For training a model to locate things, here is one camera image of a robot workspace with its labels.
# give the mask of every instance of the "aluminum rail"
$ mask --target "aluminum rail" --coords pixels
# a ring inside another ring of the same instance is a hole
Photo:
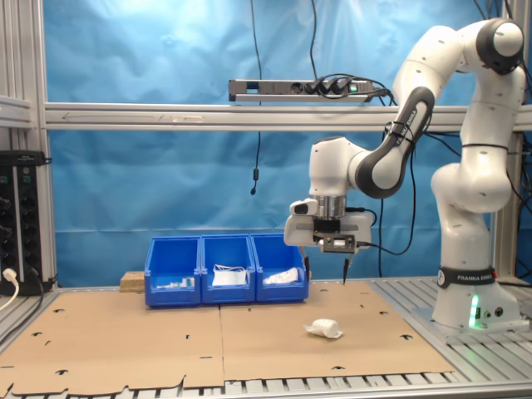
[[[48,130],[120,131],[378,131],[397,107],[208,106],[171,104],[45,104]],[[466,106],[437,106],[429,131],[459,131]],[[532,129],[532,106],[522,106],[515,131]]]

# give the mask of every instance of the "power plug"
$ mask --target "power plug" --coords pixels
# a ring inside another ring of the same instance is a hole
[[[14,271],[12,268],[6,268],[3,271],[2,275],[8,282],[18,285],[17,272]]]

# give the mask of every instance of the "white cable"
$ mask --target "white cable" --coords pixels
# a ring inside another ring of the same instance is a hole
[[[13,294],[11,299],[9,299],[6,303],[2,305],[2,307],[0,308],[0,312],[12,304],[12,302],[15,300],[15,298],[18,295],[18,289],[19,289],[18,281],[17,281],[17,272],[15,272],[12,268],[7,268],[6,270],[3,271],[2,275],[7,281],[11,282],[11,284],[15,286],[15,293]]]

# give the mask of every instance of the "blue plastic bin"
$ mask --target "blue plastic bin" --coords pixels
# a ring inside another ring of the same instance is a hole
[[[303,259],[297,247],[284,243],[282,234],[251,234],[257,268],[257,302],[301,302],[308,298],[308,280]],[[286,284],[263,284],[265,278],[298,270],[299,280]]]
[[[241,266],[248,271],[245,285],[213,287],[215,264]],[[255,264],[248,235],[201,237],[201,302],[248,303],[255,300]]]
[[[148,306],[194,306],[201,303],[200,237],[155,237],[144,271]],[[157,288],[183,278],[194,278],[194,287]]]

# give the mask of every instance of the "cardboard sheet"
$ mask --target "cardboard sheet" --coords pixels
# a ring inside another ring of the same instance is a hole
[[[0,397],[224,385],[218,308],[147,309],[137,293],[64,293],[0,355]]]
[[[303,329],[338,321],[330,340]],[[450,372],[364,282],[311,285],[306,303],[147,309],[137,293],[64,293],[0,355],[0,397],[224,380]]]
[[[364,282],[316,283],[306,303],[222,307],[221,314],[226,380],[453,370]],[[305,332],[317,318],[338,321],[343,335]]]

